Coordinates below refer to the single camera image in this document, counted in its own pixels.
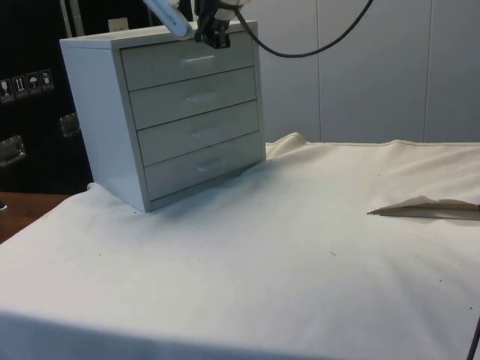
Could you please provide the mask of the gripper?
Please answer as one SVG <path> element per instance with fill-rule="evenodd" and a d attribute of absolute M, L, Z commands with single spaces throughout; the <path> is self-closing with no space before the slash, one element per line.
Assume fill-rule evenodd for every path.
<path fill-rule="evenodd" d="M 194 2 L 195 14 L 198 16 L 197 34 L 210 35 L 227 30 L 227 21 L 216 17 L 216 13 L 222 7 L 219 0 L 196 0 Z"/>

